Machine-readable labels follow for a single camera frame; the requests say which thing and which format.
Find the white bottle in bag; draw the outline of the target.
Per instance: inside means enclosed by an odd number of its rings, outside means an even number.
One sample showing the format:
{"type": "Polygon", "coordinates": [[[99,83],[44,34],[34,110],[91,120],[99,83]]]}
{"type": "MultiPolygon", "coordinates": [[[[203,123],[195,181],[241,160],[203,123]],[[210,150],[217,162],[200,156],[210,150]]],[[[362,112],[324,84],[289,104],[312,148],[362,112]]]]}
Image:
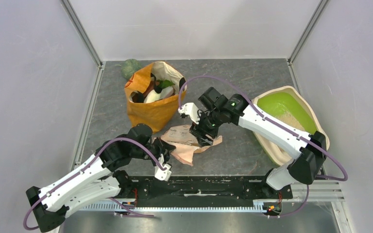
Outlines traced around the white bottle in bag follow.
{"type": "Polygon", "coordinates": [[[173,94],[174,94],[174,88],[171,86],[162,89],[160,93],[157,93],[155,90],[151,90],[148,93],[148,95],[145,97],[143,103],[151,103],[151,102],[155,102],[158,100],[162,100],[162,99],[170,97],[173,94]]]}

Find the green round vegetable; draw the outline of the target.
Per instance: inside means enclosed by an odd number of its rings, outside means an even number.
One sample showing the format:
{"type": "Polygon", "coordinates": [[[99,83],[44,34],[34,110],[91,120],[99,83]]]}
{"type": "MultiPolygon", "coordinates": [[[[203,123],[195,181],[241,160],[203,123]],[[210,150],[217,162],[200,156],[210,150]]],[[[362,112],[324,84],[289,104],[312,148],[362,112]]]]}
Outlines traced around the green round vegetable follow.
{"type": "Polygon", "coordinates": [[[127,59],[121,64],[121,75],[126,81],[129,81],[135,72],[142,69],[143,65],[136,59],[127,59]]]}

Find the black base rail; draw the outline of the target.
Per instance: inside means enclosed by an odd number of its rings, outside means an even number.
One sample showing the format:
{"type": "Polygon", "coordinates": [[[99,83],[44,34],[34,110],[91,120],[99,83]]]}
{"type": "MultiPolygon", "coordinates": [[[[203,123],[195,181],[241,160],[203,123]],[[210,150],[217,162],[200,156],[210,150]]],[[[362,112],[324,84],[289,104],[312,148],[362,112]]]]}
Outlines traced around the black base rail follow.
{"type": "Polygon", "coordinates": [[[135,199],[137,207],[250,207],[253,200],[293,197],[290,185],[274,190],[263,176],[171,176],[161,181],[153,176],[113,175],[121,199],[135,199]]]}

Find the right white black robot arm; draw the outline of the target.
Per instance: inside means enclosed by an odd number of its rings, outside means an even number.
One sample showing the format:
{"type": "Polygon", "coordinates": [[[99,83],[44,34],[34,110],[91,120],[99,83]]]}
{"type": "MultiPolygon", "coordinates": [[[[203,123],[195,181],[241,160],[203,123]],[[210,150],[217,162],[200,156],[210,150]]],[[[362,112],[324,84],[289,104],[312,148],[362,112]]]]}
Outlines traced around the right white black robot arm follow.
{"type": "Polygon", "coordinates": [[[189,132],[200,146],[211,146],[218,136],[219,127],[232,123],[254,133],[283,149],[291,159],[266,174],[261,185],[264,197],[272,199],[289,184],[299,182],[310,185],[326,160],[326,137],[316,131],[310,134],[285,124],[255,106],[247,97],[234,94],[230,98],[215,88],[208,88],[199,101],[205,107],[199,109],[189,102],[179,107],[182,117],[189,117],[189,132]]]}

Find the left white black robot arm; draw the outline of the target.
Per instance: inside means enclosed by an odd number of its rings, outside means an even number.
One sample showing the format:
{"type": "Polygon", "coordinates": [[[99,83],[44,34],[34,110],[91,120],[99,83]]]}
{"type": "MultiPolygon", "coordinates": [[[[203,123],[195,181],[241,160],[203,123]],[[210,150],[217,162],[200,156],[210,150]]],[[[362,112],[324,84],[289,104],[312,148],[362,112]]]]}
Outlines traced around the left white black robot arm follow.
{"type": "Polygon", "coordinates": [[[128,133],[106,141],[84,163],[55,181],[26,190],[31,205],[23,227],[46,233],[68,217],[94,202],[114,197],[128,198],[136,193],[133,181],[124,170],[133,159],[151,161],[154,177],[168,181],[171,176],[170,154],[176,149],[161,138],[152,138],[146,124],[132,127],[128,133]]]}

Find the green leaf in bag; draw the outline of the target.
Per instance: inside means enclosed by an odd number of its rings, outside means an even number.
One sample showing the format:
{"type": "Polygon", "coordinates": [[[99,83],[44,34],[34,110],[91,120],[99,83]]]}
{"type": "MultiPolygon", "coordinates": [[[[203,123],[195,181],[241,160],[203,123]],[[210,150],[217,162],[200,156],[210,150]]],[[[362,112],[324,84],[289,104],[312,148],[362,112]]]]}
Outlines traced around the green leaf in bag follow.
{"type": "Polygon", "coordinates": [[[174,86],[175,83],[173,83],[171,80],[159,80],[158,81],[158,87],[161,89],[165,89],[170,86],[174,86]]]}

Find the orange paper bag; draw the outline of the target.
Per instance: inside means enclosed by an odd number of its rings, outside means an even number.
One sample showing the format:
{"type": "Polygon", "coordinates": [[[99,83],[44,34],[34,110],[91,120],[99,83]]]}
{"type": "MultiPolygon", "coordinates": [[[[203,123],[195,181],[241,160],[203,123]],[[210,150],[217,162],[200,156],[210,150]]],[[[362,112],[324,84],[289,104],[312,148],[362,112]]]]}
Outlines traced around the orange paper bag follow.
{"type": "Polygon", "coordinates": [[[153,62],[135,72],[124,86],[127,100],[127,116],[132,126],[139,123],[148,125],[154,133],[162,130],[173,115],[178,111],[178,98],[183,100],[187,86],[180,92],[186,79],[184,76],[164,61],[153,62]],[[153,82],[154,75],[157,80],[169,80],[173,83],[174,95],[151,103],[134,102],[135,94],[147,92],[153,82]]]}

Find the pink cat litter bag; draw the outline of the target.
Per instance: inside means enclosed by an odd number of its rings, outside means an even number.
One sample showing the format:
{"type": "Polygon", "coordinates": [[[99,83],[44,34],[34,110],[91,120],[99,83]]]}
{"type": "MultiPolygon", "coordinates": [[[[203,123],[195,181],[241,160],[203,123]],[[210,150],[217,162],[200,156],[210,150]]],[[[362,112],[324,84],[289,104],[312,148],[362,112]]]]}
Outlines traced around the pink cat litter bag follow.
{"type": "Polygon", "coordinates": [[[214,139],[210,146],[200,146],[198,140],[189,132],[188,125],[173,126],[169,128],[160,138],[176,147],[170,154],[184,165],[193,166],[193,156],[196,153],[202,153],[211,146],[218,145],[222,142],[222,136],[214,139]]]}

